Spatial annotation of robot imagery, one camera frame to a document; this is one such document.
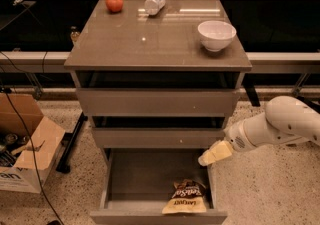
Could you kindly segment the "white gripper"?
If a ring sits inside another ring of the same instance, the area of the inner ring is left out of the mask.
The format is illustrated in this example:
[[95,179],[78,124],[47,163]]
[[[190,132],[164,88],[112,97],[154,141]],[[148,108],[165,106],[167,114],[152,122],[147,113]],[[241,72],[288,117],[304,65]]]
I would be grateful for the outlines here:
[[266,129],[264,116],[254,116],[232,124],[224,130],[226,141],[216,141],[198,158],[199,164],[208,166],[230,157],[233,154],[232,147],[235,151],[246,152],[264,145],[267,140]]

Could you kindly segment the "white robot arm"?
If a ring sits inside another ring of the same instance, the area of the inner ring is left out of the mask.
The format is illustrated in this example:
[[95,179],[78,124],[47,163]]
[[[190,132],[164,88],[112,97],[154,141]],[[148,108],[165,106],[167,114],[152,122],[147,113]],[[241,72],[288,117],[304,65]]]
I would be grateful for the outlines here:
[[238,121],[224,130],[223,140],[215,142],[199,158],[202,166],[263,145],[297,144],[311,141],[320,145],[319,106],[298,98],[279,96],[270,100],[265,111]]

